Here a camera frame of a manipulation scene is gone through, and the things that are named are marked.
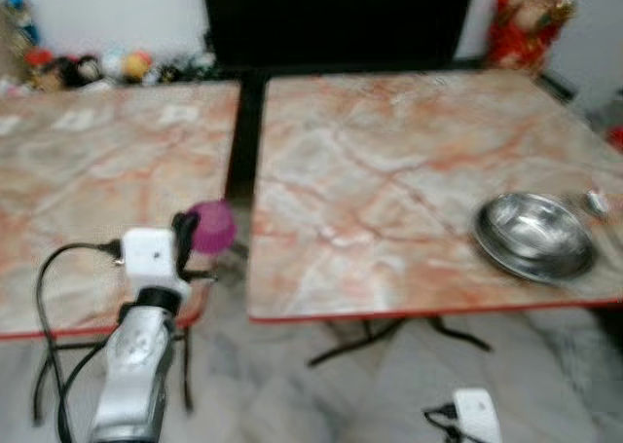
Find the orange and yellow toy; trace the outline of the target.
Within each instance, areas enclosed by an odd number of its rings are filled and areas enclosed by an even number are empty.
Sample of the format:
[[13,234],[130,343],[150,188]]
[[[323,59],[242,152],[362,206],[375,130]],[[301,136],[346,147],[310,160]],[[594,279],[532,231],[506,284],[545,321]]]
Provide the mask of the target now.
[[122,55],[121,78],[130,83],[141,83],[153,66],[150,53],[132,51]]

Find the small red toy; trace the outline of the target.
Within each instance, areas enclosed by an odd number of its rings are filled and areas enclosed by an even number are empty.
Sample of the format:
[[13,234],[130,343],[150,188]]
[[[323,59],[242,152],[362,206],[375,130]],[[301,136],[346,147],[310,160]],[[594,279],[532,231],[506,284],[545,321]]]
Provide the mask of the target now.
[[58,77],[54,65],[54,56],[48,50],[40,47],[31,47],[25,53],[25,61],[31,70],[31,84],[41,92],[57,91],[61,88],[61,79]]

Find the stainless steel bowl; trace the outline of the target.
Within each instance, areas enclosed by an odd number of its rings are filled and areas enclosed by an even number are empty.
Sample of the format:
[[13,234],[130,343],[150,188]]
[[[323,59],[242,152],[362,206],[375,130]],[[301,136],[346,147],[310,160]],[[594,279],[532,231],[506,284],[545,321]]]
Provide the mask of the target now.
[[472,219],[482,256],[506,273],[546,284],[586,276],[598,251],[587,226],[564,203],[535,193],[503,193],[481,203]]

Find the small white toy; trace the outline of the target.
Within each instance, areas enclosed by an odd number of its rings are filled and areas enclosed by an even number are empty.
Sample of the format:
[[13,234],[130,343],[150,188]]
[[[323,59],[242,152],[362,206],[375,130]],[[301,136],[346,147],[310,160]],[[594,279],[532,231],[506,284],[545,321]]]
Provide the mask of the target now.
[[103,78],[110,79],[110,81],[122,81],[124,79],[124,52],[105,52],[99,55],[99,70],[103,75]]

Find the marble pattern folding table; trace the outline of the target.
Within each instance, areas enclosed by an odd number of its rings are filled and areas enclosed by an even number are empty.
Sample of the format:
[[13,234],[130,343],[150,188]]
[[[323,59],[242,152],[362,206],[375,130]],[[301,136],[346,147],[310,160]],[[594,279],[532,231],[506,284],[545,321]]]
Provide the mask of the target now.
[[51,332],[111,331],[132,292],[97,245],[224,197],[239,98],[230,82],[0,99],[0,433],[32,422],[46,257]]
[[481,203],[521,191],[580,210],[618,186],[619,155],[522,73],[295,75],[264,88],[246,313],[261,323],[388,319],[309,359],[330,361],[408,319],[588,307],[619,311],[617,252],[542,284],[485,259]]

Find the stainless steel spoon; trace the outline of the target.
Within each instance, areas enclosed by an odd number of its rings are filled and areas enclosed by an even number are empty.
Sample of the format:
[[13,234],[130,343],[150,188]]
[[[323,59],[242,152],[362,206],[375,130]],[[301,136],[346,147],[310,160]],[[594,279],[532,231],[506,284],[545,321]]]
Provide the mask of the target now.
[[619,238],[617,230],[611,224],[608,199],[604,193],[597,190],[588,190],[583,195],[584,205],[586,205],[589,213],[596,216],[596,219],[604,225],[606,237],[614,247],[617,248],[619,264],[623,262],[623,241]]

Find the black haired doll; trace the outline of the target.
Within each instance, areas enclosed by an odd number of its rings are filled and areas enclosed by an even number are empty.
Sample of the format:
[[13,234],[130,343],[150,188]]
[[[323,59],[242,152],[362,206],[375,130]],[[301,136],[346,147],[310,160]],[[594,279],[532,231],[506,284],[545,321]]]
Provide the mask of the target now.
[[76,89],[106,78],[105,69],[96,55],[62,56],[57,58],[56,65],[66,88]]

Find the pink plastic cup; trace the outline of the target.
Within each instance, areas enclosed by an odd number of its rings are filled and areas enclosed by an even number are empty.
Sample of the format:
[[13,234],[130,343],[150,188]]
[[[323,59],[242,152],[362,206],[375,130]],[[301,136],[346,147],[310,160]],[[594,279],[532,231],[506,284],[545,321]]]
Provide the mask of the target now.
[[235,214],[226,200],[205,200],[193,205],[190,212],[199,217],[199,225],[192,238],[193,251],[209,256],[219,255],[235,242]]

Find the red and gold figurine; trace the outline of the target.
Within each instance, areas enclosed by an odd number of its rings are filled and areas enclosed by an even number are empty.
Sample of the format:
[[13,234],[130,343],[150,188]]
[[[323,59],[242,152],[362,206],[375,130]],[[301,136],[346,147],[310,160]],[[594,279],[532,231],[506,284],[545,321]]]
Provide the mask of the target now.
[[484,64],[537,77],[577,8],[574,0],[495,0]]

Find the colourful ornament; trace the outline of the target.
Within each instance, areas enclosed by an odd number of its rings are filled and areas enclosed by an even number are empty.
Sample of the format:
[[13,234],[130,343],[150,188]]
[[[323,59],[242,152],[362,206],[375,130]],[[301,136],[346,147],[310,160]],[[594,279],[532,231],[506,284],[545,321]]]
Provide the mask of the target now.
[[0,0],[0,26],[6,32],[5,46],[14,57],[18,78],[27,81],[34,74],[28,55],[41,47],[41,34],[28,0]]

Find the red and grey container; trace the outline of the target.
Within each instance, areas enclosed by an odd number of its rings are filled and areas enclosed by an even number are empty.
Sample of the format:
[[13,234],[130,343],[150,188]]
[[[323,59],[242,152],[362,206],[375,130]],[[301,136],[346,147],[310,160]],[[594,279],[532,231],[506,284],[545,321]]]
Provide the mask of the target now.
[[618,153],[623,151],[623,95],[615,96],[604,109],[605,139]]

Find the dark green decoration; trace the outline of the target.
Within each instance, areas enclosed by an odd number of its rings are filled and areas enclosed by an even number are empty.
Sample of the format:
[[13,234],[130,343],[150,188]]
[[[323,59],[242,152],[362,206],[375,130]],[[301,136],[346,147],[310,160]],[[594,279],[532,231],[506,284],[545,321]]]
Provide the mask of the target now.
[[221,74],[221,69],[215,64],[213,53],[201,52],[165,61],[156,73],[159,83],[199,82],[214,81]]

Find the black television screen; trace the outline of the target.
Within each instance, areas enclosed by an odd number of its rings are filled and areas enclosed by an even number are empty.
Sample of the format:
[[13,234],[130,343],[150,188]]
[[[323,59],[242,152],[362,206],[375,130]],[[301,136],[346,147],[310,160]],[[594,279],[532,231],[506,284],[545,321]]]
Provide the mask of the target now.
[[472,0],[204,0],[227,69],[430,69],[454,59]]

